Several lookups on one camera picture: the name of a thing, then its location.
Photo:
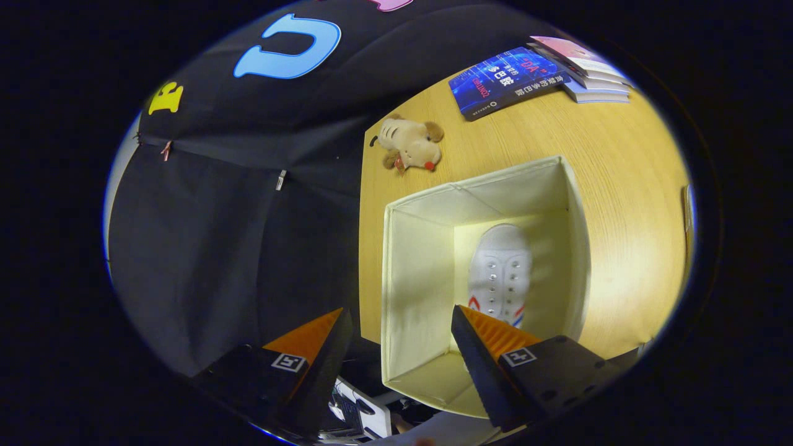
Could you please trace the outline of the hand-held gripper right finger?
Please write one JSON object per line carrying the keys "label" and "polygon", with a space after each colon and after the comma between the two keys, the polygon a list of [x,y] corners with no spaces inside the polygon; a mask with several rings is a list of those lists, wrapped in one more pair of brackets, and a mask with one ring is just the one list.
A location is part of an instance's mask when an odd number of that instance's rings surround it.
{"label": "hand-held gripper right finger", "polygon": [[503,432],[532,427],[581,406],[634,366],[642,348],[604,359],[575,339],[541,341],[456,305],[451,332],[490,423]]}

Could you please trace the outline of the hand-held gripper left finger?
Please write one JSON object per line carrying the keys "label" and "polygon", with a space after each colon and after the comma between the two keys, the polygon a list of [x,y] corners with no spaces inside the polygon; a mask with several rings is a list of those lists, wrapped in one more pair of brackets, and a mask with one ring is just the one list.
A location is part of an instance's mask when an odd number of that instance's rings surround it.
{"label": "hand-held gripper left finger", "polygon": [[232,348],[192,384],[272,437],[317,437],[353,331],[337,308],[266,345]]}

